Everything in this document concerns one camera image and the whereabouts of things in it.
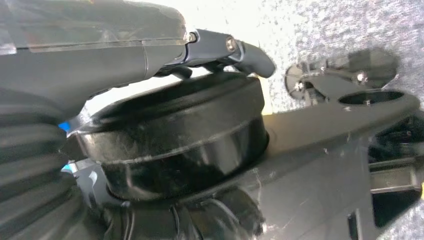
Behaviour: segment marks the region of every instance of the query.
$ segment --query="metal screw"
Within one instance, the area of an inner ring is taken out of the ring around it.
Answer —
[[[188,41],[190,43],[194,43],[198,40],[198,37],[196,36],[196,34],[194,32],[190,32],[190,36],[188,37]]]
[[[225,46],[226,46],[226,49],[230,52],[233,52],[234,50],[236,50],[237,42],[234,39],[234,37],[232,36],[227,37],[225,40]]]
[[[360,83],[366,83],[368,81],[367,73],[364,71],[358,72],[356,75],[356,80]]]
[[[298,81],[296,82],[296,84],[294,84],[294,90],[298,91],[298,92],[302,92],[305,89],[305,85],[303,82]]]

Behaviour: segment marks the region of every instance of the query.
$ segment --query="gray plastic housing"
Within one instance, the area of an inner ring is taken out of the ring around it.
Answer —
[[[0,88],[77,115],[91,96],[151,78],[184,56],[184,18],[151,3],[0,2]]]

